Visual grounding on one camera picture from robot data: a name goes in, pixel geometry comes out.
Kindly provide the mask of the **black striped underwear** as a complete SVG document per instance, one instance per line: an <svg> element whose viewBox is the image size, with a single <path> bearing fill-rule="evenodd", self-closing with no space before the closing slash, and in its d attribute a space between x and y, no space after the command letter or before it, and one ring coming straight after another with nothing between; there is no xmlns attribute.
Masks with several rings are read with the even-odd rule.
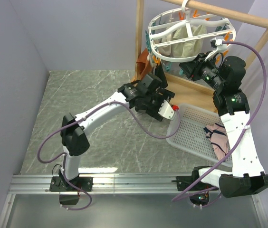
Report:
<svg viewBox="0 0 268 228"><path fill-rule="evenodd" d="M156 66L154 74L162 81L161 87L166 88L168 83L162 65Z"/></svg>

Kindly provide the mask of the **orange clothes peg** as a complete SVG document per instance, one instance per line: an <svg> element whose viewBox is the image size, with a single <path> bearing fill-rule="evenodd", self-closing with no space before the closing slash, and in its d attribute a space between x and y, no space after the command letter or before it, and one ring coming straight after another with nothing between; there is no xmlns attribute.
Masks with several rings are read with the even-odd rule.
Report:
<svg viewBox="0 0 268 228"><path fill-rule="evenodd" d="M156 56L153 56L153 62L157 65L160 65L160 59Z"/></svg>

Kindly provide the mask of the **white clip hanger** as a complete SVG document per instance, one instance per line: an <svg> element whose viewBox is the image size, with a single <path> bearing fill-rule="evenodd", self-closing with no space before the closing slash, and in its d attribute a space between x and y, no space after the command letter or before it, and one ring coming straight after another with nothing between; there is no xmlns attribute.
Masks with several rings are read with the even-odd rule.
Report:
<svg viewBox="0 0 268 228"><path fill-rule="evenodd" d="M153 56L163 61L182 63L190 62L201 52L204 40L223 36L225 41L234 41L236 30L228 18L219 19L218 16L211 14L209 18L204 15L192 13L187 7L188 1L184 0L181 7L171 9L161 14L172 13L174 17L173 26L167 32L173 32L172 53L170 57L165 57L156 52L154 47L150 46L148 30L145 32L146 48L148 49L150 62L153 62Z"/></svg>

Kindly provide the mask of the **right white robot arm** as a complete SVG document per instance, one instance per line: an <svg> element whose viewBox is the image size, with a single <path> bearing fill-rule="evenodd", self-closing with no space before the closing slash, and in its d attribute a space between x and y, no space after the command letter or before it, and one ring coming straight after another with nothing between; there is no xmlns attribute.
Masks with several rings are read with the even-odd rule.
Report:
<svg viewBox="0 0 268 228"><path fill-rule="evenodd" d="M216 186L226 198L255 195L268 188L268 174L261 165L250 127L250 108L246 95L240 89L246 63L239 57L229 56L216 66L200 53L190 62L179 64L192 81L204 80L214 89L213 102L226 130L232 151L232 173L201 168L191 178L192 186L202 190L207 184Z"/></svg>

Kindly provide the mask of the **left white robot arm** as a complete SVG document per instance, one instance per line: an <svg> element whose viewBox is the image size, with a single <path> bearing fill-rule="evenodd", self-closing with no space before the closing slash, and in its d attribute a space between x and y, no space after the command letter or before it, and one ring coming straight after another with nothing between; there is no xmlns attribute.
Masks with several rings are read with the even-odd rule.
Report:
<svg viewBox="0 0 268 228"><path fill-rule="evenodd" d="M63 165L58 172L61 186L67 191L76 188L90 191L91 181L79 177L80 157L90 143L87 139L97 127L124 111L144 111L150 117L162 121L175 117L170 100L175 93L154 74L147 74L142 80L123 84L108 99L83 113L66 114L62 121L60 136L63 145Z"/></svg>

